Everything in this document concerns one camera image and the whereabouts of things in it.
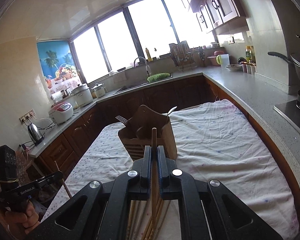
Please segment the metal fork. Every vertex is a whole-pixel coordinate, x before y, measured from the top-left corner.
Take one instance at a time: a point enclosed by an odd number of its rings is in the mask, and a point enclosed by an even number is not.
[[[129,127],[129,125],[128,125],[128,120],[125,119],[124,117],[118,115],[118,116],[116,116],[115,118],[116,118],[118,121],[120,121],[121,123],[123,123],[125,127]]]

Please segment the metal bolt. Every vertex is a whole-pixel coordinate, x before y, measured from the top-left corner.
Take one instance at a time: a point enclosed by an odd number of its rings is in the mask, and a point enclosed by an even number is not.
[[[128,176],[129,177],[135,177],[138,175],[138,172],[137,171],[128,171]]]
[[[172,174],[174,176],[180,176],[180,175],[182,175],[182,170],[175,169],[172,171]]]
[[[220,181],[213,179],[210,181],[210,185],[213,187],[219,187],[220,186]]]
[[[90,188],[97,188],[100,186],[100,183],[96,180],[90,182]]]

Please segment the faucet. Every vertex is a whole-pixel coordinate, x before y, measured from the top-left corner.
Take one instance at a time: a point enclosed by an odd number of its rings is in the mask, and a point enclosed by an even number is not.
[[[148,63],[147,63],[147,60],[146,60],[144,57],[137,57],[137,58],[134,60],[134,62],[133,62],[133,67],[136,67],[136,60],[137,60],[138,58],[142,58],[142,59],[145,61],[145,63],[146,63],[146,70],[147,70],[148,76],[151,76],[151,69],[150,69],[150,67],[149,67],[149,65],[148,65]]]

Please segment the window pane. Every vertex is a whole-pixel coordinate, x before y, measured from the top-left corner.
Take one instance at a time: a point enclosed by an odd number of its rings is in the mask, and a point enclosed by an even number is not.
[[[180,41],[187,41],[190,48],[210,45],[212,32],[201,31],[196,14],[184,7],[181,0],[164,0]]]
[[[127,67],[138,57],[123,13],[111,16],[98,24],[111,68]]]
[[[88,83],[108,74],[94,28],[81,34],[73,43],[83,75]]]
[[[128,6],[143,52],[146,48],[151,57],[154,48],[159,55],[169,53],[170,43],[177,43],[170,20],[161,0],[143,0]]]

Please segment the metal spoon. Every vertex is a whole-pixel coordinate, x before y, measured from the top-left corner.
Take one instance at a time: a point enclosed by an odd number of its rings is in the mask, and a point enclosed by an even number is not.
[[[167,120],[168,120],[169,114],[171,114],[176,108],[177,108],[177,106],[174,106],[173,108],[171,108],[171,109],[169,110],[169,112],[167,113]]]

